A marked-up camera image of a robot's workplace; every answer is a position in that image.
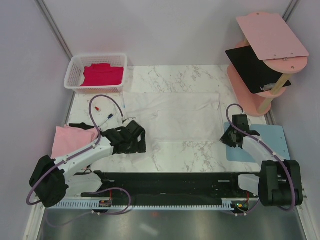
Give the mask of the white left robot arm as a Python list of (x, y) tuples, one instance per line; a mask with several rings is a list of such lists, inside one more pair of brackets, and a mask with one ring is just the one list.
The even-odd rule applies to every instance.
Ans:
[(85, 167), (113, 155), (146, 151), (146, 130), (132, 120), (126, 126), (99, 132), (95, 141), (70, 154), (55, 159), (45, 155), (38, 160), (29, 180), (31, 190), (26, 203), (53, 207), (71, 193), (73, 178), (80, 182), (76, 174)]

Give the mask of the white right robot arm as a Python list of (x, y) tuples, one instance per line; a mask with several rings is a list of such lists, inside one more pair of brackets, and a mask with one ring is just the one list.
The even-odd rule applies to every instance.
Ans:
[(289, 211), (303, 203), (303, 188), (300, 165), (296, 160), (287, 160), (273, 151), (260, 134), (251, 130), (245, 114), (233, 115), (229, 127), (220, 141), (246, 152), (260, 166), (260, 173), (245, 173), (229, 184), (235, 197), (246, 191), (258, 196), (265, 207), (279, 207)]

